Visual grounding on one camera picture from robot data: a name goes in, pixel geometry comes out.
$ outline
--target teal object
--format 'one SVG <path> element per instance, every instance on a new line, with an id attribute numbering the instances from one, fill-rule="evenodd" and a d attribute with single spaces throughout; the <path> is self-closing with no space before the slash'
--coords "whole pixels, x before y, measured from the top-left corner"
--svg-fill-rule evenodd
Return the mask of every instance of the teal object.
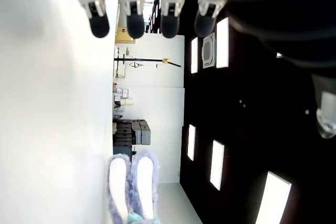
<path id="1" fill-rule="evenodd" d="M 144 219 L 142 219 L 142 217 L 138 215 L 136 212 L 133 212 L 131 214 L 128 214 L 127 224 L 132 224 L 134 222 L 141 221 L 141 220 L 144 220 Z M 154 218 L 151 221 L 153 223 L 161 224 L 158 218 Z"/>

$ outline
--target black ceiling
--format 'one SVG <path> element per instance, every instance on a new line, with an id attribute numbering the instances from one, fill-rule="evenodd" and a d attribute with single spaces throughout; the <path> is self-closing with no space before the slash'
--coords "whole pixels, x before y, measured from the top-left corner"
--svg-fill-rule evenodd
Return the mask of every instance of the black ceiling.
<path id="1" fill-rule="evenodd" d="M 198 73 L 191 74 L 196 11 L 197 0 L 186 0 L 180 20 L 179 34 L 185 35 L 180 182 L 202 222 L 255 223 L 268 171 L 292 183 L 281 223 L 332 221 L 335 139 L 324 140 L 317 131 L 310 73 L 230 27 L 229 67 L 202 69 L 198 39 Z M 221 12 L 217 21 L 223 18 Z M 196 127 L 194 161 L 187 156 L 189 124 Z M 225 145 L 220 191 L 209 182 L 213 140 Z"/>

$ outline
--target rectangular light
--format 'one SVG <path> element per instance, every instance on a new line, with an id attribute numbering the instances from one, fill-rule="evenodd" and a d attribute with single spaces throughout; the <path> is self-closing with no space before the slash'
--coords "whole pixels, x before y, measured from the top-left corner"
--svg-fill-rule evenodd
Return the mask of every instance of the rectangular light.
<path id="1" fill-rule="evenodd" d="M 291 183 L 272 172 L 267 179 L 256 224 L 279 224 L 285 210 Z"/>
<path id="2" fill-rule="evenodd" d="M 217 63 L 216 68 L 229 66 L 229 19 L 217 23 Z"/>
<path id="3" fill-rule="evenodd" d="M 188 135 L 188 157 L 194 161 L 194 151 L 195 151 L 195 133 L 196 128 L 189 125 L 189 135 Z"/>
<path id="4" fill-rule="evenodd" d="M 196 37 L 191 41 L 191 73 L 197 73 L 197 40 L 198 38 Z"/>
<path id="5" fill-rule="evenodd" d="M 214 140 L 212 146 L 210 182 L 220 190 L 224 160 L 224 145 Z"/>

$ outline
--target air vent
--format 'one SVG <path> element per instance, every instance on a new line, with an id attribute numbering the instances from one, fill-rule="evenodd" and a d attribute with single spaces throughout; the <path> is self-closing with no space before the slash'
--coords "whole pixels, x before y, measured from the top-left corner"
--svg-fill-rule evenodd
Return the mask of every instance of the air vent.
<path id="1" fill-rule="evenodd" d="M 202 60 L 203 68 L 215 66 L 215 33 L 203 39 Z"/>

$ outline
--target black rod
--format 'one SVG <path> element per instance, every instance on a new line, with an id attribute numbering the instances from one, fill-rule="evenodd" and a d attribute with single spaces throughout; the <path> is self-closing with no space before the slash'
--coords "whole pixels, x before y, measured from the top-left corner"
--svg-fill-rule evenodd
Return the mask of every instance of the black rod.
<path id="1" fill-rule="evenodd" d="M 154 61 L 154 62 L 162 62 L 162 60 L 156 60 L 156 59 L 139 59 L 139 58 L 134 58 L 134 59 L 128 59 L 128 58 L 120 59 L 120 58 L 115 58 L 114 60 L 115 60 L 115 61 Z M 177 67 L 179 67 L 179 68 L 181 67 L 180 65 L 175 64 L 175 63 L 171 63 L 171 62 L 168 62 L 168 64 L 177 66 Z"/>

